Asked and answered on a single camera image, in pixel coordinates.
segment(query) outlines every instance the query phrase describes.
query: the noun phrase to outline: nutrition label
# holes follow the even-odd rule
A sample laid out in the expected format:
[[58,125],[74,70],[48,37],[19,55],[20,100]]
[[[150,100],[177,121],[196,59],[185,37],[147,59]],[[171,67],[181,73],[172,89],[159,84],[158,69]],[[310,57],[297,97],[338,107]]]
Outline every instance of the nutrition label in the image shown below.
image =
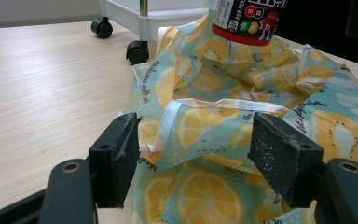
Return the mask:
[[217,26],[227,29],[231,9],[234,5],[235,0],[218,0],[217,11],[214,15],[213,23]]

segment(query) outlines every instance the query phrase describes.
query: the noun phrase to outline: cart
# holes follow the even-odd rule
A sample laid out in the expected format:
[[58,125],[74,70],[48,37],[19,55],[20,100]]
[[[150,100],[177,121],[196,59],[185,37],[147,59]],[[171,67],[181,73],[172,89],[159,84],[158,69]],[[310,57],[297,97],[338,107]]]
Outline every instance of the cart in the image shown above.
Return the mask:
[[126,58],[131,64],[149,59],[147,41],[157,41],[159,27],[180,26],[201,18],[216,0],[98,0],[102,17],[91,24],[91,31],[100,38],[112,32],[109,19],[139,36],[127,47]]

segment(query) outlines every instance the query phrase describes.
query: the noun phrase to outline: caster wheel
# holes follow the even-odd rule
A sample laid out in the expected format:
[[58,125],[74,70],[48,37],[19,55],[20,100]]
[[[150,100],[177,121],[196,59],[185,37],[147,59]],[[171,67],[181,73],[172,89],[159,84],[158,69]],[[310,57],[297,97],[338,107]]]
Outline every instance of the caster wheel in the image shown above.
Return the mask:
[[135,40],[127,46],[126,58],[132,65],[145,63],[149,59],[149,49],[147,41]]
[[113,27],[107,18],[100,18],[92,22],[91,31],[98,37],[106,39],[113,33]]

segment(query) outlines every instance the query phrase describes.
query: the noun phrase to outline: metal pole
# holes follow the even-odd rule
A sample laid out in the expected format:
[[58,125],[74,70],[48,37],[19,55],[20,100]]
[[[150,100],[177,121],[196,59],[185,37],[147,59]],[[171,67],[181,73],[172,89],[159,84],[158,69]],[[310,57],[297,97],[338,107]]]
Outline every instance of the metal pole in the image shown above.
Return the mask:
[[142,17],[147,17],[148,16],[147,0],[140,0],[140,1],[141,1],[141,8],[140,8],[139,15]]

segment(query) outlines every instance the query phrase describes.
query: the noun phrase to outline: white cart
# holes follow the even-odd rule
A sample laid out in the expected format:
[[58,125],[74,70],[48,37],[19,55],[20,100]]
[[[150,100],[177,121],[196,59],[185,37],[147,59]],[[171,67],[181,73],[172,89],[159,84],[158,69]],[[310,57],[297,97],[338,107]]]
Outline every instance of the white cart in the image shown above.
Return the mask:
[[112,32],[109,19],[139,36],[127,47],[131,64],[145,63],[149,58],[147,41],[157,40],[159,27],[180,26],[201,18],[214,8],[216,0],[98,0],[102,18],[92,22],[91,30],[100,38]]

